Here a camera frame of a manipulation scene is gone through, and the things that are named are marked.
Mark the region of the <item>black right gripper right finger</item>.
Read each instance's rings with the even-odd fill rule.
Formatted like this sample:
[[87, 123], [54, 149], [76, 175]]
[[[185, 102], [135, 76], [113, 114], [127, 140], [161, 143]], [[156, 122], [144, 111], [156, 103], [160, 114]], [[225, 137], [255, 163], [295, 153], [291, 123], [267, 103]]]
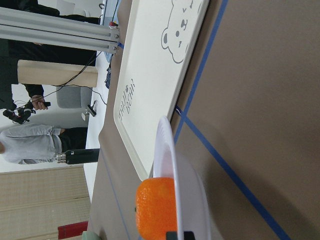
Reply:
[[195, 235], [192, 231], [184, 231], [183, 232], [184, 240], [195, 240]]

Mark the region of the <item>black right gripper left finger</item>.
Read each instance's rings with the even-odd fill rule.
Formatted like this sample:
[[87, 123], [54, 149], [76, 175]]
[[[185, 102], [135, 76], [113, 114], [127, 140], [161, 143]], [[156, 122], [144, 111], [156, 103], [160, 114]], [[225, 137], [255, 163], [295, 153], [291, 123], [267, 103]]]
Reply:
[[177, 240], [177, 232], [176, 231], [168, 231], [165, 235], [166, 240]]

